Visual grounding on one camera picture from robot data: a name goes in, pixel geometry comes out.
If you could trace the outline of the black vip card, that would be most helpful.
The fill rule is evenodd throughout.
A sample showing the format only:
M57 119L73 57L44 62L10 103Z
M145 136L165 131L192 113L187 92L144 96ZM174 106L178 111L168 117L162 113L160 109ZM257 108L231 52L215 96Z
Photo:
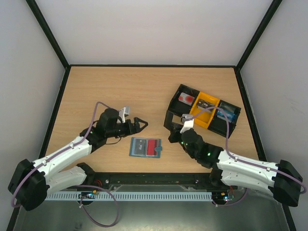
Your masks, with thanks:
M134 139L133 154L138 156L144 156L146 149L146 139Z

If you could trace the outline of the teal leather card holder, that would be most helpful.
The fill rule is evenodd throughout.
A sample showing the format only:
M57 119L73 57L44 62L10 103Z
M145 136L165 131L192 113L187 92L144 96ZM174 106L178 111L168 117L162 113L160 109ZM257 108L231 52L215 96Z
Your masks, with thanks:
M161 152L161 139L131 138L129 156L160 158Z

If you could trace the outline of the red black stripe card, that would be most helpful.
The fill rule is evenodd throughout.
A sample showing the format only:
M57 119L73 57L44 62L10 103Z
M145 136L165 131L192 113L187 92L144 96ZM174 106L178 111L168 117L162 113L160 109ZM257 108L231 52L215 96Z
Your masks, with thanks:
M157 139L149 139L148 145L147 145L147 155L148 156L156 156L157 151L155 148L158 146L158 140Z

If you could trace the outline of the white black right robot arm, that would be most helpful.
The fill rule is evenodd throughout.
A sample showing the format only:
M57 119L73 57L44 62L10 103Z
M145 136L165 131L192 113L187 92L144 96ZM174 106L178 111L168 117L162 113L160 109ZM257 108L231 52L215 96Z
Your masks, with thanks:
M193 129L193 122L171 123L170 143L179 143L185 153L201 166L211 169L210 184L239 186L262 192L281 204L297 207L303 178L288 161L279 163L250 159L203 141Z

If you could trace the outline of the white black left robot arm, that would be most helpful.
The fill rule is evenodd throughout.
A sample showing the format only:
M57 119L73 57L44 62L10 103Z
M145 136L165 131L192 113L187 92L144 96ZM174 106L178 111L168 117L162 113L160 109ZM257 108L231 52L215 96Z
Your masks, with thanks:
M87 174L81 167L64 171L71 163L106 145L109 138L124 138L143 131L148 122L135 117L125 119L126 110L107 108L98 120L92 120L74 140L58 151L30 162L20 161L8 185L12 207L31 211L46 197L62 189L82 184Z

